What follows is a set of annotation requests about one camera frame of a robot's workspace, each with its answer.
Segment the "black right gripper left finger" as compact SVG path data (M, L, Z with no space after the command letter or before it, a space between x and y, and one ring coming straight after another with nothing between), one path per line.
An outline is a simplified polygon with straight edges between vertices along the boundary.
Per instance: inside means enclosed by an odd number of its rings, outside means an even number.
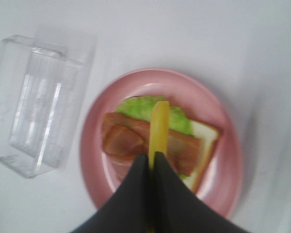
M145 233L149 165L145 154L135 157L111 198L74 233Z

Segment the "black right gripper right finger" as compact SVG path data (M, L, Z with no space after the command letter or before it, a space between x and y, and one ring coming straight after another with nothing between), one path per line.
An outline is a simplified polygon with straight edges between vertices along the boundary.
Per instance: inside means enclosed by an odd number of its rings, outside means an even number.
M154 229L157 233L246 233L196 197L156 152L153 167Z

